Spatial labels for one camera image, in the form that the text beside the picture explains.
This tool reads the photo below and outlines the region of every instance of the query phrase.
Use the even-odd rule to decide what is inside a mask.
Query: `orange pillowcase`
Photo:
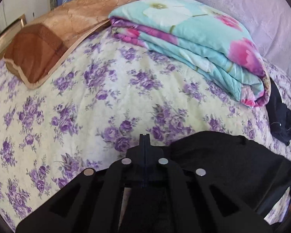
[[[72,0],[27,24],[8,46],[7,69],[29,89],[41,86],[87,36],[109,26],[116,7],[136,0]]]

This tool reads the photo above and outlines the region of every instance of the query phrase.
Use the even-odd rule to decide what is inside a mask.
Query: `dark navy cloth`
[[[272,78],[270,79],[272,91],[266,109],[271,134],[288,146],[291,140],[291,110],[287,108],[286,104],[282,103],[278,88]]]

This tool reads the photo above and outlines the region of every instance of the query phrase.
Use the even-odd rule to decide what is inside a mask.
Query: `folded blanket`
[[[109,15],[113,35],[173,57],[249,107],[264,106],[270,80],[238,21],[194,0],[140,0]]]

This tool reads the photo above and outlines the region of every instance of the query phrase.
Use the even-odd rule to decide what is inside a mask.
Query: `floral comforter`
[[[291,109],[291,80],[267,69]],[[38,89],[0,61],[0,213],[17,224],[86,167],[102,170],[150,133],[168,145],[195,132],[244,135],[291,160],[269,130],[266,108],[249,109],[185,64],[111,36],[84,40]],[[288,192],[266,220],[280,221]]]

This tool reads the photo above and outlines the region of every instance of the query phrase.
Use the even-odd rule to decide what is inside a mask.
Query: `black garment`
[[[205,169],[263,217],[291,186],[291,161],[243,136],[203,131],[163,151],[184,169]],[[165,207],[162,190],[144,195],[142,189],[133,189],[119,233],[172,232]]]
[[[285,145],[291,140],[291,110],[282,103],[280,93],[271,79],[272,91],[269,102],[266,104],[271,134]]]

